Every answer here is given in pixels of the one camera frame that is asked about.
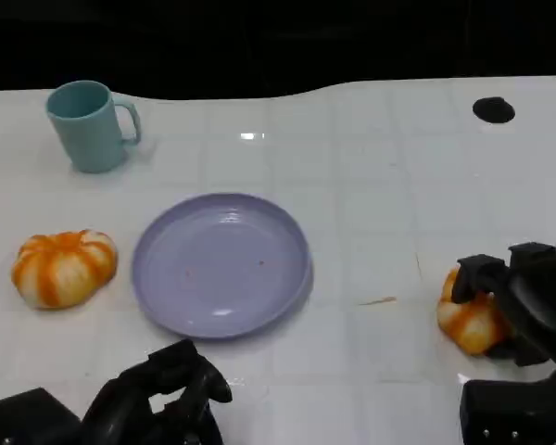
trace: mug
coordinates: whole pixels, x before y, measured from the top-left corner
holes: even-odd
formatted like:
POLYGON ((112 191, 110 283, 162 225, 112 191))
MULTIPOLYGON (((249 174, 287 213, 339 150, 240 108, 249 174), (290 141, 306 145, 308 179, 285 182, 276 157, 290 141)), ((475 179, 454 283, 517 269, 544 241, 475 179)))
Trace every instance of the mug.
POLYGON ((57 88, 45 104, 64 150, 80 172, 107 172, 128 156, 127 148, 140 142, 142 129, 136 107, 127 100, 113 99, 99 82, 76 81, 57 88), (115 107, 130 112, 136 136, 124 139, 115 107))

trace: pumpkin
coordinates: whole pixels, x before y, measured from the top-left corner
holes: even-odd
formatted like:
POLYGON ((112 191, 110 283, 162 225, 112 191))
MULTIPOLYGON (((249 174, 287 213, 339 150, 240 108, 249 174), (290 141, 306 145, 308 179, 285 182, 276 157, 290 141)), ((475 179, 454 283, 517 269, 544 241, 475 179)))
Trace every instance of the pumpkin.
POLYGON ((458 271, 459 267, 452 269, 443 285, 436 307, 438 325, 464 352, 483 354, 509 338, 512 330, 497 308, 493 294, 478 292, 472 301, 463 304, 451 301, 458 271))
POLYGON ((11 278, 33 307, 61 309, 82 303, 115 274, 118 253, 100 232, 35 235, 19 250, 11 278))

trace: table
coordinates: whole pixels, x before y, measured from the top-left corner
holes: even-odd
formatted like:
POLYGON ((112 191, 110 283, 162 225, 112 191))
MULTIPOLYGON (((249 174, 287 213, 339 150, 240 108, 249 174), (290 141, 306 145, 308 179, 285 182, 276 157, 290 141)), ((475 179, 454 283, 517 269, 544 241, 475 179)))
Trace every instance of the table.
MULTIPOLYGON (((461 443, 468 378, 533 380, 470 359, 436 326, 461 256, 556 243, 556 78, 342 84, 261 100, 133 98, 147 136, 109 174, 73 171, 44 115, 46 91, 0 92, 0 398, 44 386, 78 415, 103 383, 177 339, 138 310, 133 247, 163 210, 213 191, 271 199, 300 222, 316 278, 274 329, 198 343, 230 381, 214 406, 228 445, 461 443), (483 96, 516 110, 472 113, 483 96), (84 306, 29 310, 9 280, 29 235, 91 227, 120 268, 84 306), (396 297, 375 305, 363 302, 396 297)), ((122 126, 130 131, 129 118, 122 126)))

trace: plate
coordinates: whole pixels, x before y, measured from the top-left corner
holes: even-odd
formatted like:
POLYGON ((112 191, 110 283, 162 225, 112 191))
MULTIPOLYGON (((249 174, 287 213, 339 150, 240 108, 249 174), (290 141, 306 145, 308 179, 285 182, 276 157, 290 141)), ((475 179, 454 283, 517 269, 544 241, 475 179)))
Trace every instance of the plate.
POLYGON ((204 195, 167 210, 142 235, 132 267, 148 317, 196 338, 260 329, 306 299, 313 281, 297 222, 241 194, 204 195))

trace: crumb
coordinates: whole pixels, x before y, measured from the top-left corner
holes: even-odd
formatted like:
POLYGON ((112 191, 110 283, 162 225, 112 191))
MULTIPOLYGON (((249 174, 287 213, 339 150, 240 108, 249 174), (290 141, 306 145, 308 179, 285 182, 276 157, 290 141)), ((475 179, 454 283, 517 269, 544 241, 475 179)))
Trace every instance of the crumb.
POLYGON ((367 301, 366 303, 359 303, 359 306, 372 306, 373 304, 381 303, 392 303, 398 301, 397 297, 385 297, 384 299, 375 299, 373 301, 367 301))

